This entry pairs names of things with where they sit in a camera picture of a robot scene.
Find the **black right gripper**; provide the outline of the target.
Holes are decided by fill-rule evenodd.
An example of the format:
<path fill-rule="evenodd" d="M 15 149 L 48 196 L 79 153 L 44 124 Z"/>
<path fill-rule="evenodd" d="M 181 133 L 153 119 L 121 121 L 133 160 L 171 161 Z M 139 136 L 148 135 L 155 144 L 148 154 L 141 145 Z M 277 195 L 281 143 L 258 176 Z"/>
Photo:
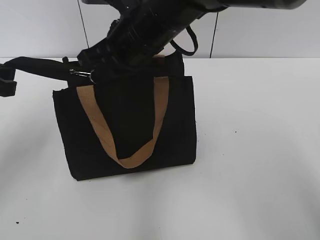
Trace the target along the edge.
<path fill-rule="evenodd" d="M 174 38 L 190 25 L 186 7 L 137 7 L 123 14 L 115 27 L 100 42 L 78 55 L 78 63 L 87 70 L 98 68 L 135 70 L 167 45 L 189 55 Z"/>

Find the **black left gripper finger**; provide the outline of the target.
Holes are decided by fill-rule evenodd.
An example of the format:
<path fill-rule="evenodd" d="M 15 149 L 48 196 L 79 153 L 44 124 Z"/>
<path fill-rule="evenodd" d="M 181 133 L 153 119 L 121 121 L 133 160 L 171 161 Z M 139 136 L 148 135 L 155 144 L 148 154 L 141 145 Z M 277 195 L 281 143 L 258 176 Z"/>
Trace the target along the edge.
<path fill-rule="evenodd" d="M 6 66 L 0 67 L 0 96 L 12 97 L 16 94 L 17 82 L 16 70 Z"/>

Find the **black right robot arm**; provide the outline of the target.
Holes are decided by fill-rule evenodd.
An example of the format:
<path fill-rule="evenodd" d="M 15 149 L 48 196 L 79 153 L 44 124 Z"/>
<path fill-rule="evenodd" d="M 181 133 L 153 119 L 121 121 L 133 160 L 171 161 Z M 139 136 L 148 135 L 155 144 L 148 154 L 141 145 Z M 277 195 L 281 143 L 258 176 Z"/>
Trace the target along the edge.
<path fill-rule="evenodd" d="M 113 72 L 134 71 L 148 63 L 167 44 L 186 56 L 174 38 L 183 30 L 191 37 L 192 22 L 207 13 L 227 8 L 293 10 L 303 0 L 86 0 L 89 5 L 109 5 L 120 13 L 107 36 L 82 50 L 77 59 L 89 70 L 107 67 Z"/>

